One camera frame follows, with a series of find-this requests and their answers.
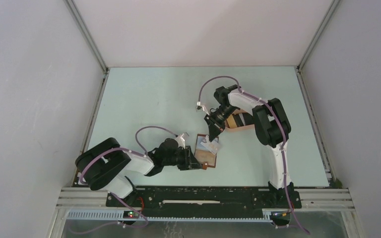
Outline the brown leather card holder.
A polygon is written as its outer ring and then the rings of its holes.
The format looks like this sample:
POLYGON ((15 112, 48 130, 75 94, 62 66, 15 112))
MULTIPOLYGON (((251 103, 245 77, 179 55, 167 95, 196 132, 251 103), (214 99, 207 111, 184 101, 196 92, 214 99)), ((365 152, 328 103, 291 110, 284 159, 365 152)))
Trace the brown leather card holder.
POLYGON ((204 151, 198 148, 197 143, 200 142, 201 137, 208 137, 206 134, 198 134, 196 137, 194 156, 202 164, 202 169, 207 170, 208 168, 216 167, 217 155, 213 155, 208 151, 204 151))

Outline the grey white credit card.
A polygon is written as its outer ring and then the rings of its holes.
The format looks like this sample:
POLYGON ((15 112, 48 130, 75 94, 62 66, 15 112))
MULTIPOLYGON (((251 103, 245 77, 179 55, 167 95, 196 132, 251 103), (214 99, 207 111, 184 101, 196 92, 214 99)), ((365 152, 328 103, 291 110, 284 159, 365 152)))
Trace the grey white credit card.
POLYGON ((201 137, 200 142, 197 143, 199 149, 208 151, 213 155, 216 155, 220 150, 219 139, 215 138, 213 141, 210 141, 208 137, 201 137))

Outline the pink plastic tray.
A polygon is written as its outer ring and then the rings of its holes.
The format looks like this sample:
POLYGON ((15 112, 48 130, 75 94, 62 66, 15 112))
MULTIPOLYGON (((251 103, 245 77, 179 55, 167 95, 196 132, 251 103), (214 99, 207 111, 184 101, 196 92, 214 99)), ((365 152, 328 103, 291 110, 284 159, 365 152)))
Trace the pink plastic tray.
POLYGON ((235 110, 225 122, 226 130, 230 132, 237 132, 242 130, 254 129, 254 119, 251 114, 235 110))

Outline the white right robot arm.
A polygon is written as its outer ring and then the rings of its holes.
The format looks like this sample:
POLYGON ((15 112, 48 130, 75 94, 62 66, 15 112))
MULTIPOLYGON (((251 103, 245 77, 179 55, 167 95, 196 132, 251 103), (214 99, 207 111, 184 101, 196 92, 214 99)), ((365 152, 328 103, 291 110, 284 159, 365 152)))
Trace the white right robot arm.
POLYGON ((225 130, 227 118, 237 109, 252 116, 255 134, 262 145, 272 151, 271 175, 268 184, 275 190, 269 193, 269 202, 282 207, 289 200, 291 179, 287 169, 287 140, 291 132, 287 115, 279 99, 264 101, 243 91, 238 85, 219 87, 214 92, 219 107, 212 112, 205 111, 204 120, 208 135, 204 147, 214 154, 219 150, 215 139, 225 130))

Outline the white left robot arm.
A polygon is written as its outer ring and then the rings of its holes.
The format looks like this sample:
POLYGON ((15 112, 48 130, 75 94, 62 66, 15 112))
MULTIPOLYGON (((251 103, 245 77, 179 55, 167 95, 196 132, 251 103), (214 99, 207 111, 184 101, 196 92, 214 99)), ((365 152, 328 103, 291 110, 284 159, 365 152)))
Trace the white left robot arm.
POLYGON ((127 207, 135 204, 137 193, 125 172, 151 177, 162 172, 166 166, 175 166, 181 171, 203 168, 190 146, 172 138, 141 154, 121 147, 115 138, 110 137, 77 157, 75 165, 80 172, 79 182, 93 191, 113 193, 127 207))

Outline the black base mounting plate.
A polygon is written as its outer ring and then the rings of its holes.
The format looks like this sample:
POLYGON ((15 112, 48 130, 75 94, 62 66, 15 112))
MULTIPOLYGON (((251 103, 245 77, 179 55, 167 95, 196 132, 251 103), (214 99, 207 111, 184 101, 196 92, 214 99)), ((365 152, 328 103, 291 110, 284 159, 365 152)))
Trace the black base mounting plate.
POLYGON ((147 218, 261 219, 264 210, 302 208, 292 186, 287 191, 255 186, 139 186, 125 199, 147 218))

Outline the aluminium frame rail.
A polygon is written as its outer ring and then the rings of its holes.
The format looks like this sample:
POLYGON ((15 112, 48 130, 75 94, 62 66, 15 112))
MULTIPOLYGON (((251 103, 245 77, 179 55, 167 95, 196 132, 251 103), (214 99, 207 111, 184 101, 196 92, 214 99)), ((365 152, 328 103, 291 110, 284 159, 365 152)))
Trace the aluminium frame rail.
MULTIPOLYGON (((355 206, 348 189, 334 188, 296 188, 301 202, 300 211, 338 211, 354 212, 355 206)), ((202 198, 194 189, 190 195, 196 198, 166 198, 157 204, 219 204, 224 198, 202 198)), ((105 191, 91 191, 85 187, 62 188, 57 209, 87 209, 87 210, 115 210, 115 207, 106 205, 109 193, 105 191)))

